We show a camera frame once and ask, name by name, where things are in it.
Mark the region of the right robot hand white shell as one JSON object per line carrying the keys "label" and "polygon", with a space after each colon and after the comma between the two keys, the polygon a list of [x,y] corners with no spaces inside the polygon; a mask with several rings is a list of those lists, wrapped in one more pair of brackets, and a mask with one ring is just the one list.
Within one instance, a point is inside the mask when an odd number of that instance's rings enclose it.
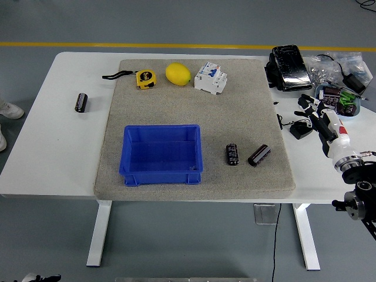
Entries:
{"label": "right robot hand white shell", "polygon": [[350,137],[335,110],[327,107],[314,97],[302,94],[298,99],[305,116],[319,133],[323,152],[333,161],[334,168],[339,172],[358,167],[362,164],[360,152],[353,149]]}

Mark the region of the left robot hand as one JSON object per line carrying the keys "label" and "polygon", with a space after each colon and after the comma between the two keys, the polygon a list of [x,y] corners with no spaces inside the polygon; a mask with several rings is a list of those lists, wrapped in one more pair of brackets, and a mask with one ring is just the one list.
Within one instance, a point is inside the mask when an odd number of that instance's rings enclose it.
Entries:
{"label": "left robot hand", "polygon": [[52,276],[42,276],[40,274],[29,273],[23,279],[22,282],[58,282],[60,281],[62,276],[52,275]]}

